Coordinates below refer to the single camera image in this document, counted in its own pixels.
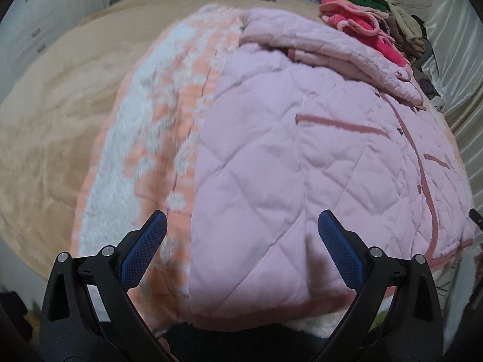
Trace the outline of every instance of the white wardrobe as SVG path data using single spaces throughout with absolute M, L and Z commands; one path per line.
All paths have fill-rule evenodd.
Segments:
M 0 103 L 50 45 L 112 0 L 14 0 L 0 22 Z

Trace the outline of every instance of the blue gripper pad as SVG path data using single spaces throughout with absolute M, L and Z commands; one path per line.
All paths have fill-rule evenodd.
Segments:
M 344 228 L 332 219 L 328 211 L 320 213 L 317 228 L 345 285 L 360 292 L 364 287 L 364 265 L 344 236 Z
M 119 283 L 123 290 L 133 289 L 139 285 L 167 230 L 166 215 L 160 212 L 122 262 Z

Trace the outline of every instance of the stack of clothes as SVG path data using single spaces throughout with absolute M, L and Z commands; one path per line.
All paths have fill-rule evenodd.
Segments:
M 376 49 L 387 60 L 414 75 L 423 92 L 438 95 L 420 68 L 432 54 L 424 22 L 394 0 L 321 0 L 323 21 Z
M 427 43 L 424 22 L 417 16 L 411 16 L 394 0 L 349 0 L 361 7 L 371 8 L 385 33 L 394 40 L 399 52 L 413 65 L 422 57 Z

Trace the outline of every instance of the white satin fabric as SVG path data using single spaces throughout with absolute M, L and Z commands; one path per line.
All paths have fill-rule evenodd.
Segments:
M 455 135 L 483 210 L 483 23 L 468 0 L 434 0 L 427 22 L 434 55 L 422 69 L 444 100 L 444 117 Z

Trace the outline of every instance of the dark floor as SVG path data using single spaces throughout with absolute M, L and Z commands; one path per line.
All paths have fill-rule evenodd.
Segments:
M 178 324 L 164 336 L 180 362 L 307 362 L 326 339 L 272 324 L 240 332 Z

